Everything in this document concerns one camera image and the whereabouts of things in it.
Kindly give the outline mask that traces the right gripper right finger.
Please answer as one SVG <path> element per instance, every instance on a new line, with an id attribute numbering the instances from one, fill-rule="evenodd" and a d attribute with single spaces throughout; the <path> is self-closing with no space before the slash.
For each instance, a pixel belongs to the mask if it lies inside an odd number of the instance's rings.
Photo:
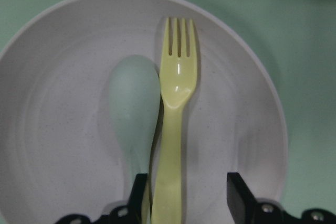
<path id="1" fill-rule="evenodd" d="M 335 223 L 335 214 L 320 208 L 305 210 L 296 218 L 276 201 L 257 199 L 240 173 L 227 173 L 227 205 L 234 223 Z"/>

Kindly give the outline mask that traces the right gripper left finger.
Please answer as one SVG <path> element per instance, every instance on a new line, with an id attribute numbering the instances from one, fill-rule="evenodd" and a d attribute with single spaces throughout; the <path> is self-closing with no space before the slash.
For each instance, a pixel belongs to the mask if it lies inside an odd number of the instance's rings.
<path id="1" fill-rule="evenodd" d="M 56 223 L 148 223 L 149 185 L 148 174 L 137 174 L 127 203 L 115 206 L 97 220 L 82 214 L 69 214 Z"/>

